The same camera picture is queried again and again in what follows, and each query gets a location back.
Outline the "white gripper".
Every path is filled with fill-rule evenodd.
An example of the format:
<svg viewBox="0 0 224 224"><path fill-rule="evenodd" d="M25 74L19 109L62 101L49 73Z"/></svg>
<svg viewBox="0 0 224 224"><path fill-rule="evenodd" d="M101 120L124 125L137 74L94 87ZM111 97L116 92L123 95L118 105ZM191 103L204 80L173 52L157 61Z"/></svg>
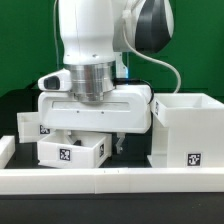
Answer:
<svg viewBox="0 0 224 224"><path fill-rule="evenodd" d="M125 133L145 133L151 126L151 90L147 85L119 85L101 102L80 102L68 92L43 92L38 99L42 125L58 130L115 132L117 154L123 151ZM67 132L71 145L82 141Z"/></svg>

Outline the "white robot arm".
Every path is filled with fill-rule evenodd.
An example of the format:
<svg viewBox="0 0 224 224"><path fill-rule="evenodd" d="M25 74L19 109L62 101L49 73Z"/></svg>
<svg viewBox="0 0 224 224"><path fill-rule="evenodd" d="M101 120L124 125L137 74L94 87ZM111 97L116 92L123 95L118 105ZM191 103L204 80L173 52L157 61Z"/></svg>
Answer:
<svg viewBox="0 0 224 224"><path fill-rule="evenodd" d="M48 128L145 133L152 87L120 78L115 54L156 53L170 41L169 0L58 0L64 68L38 80Z"/></svg>

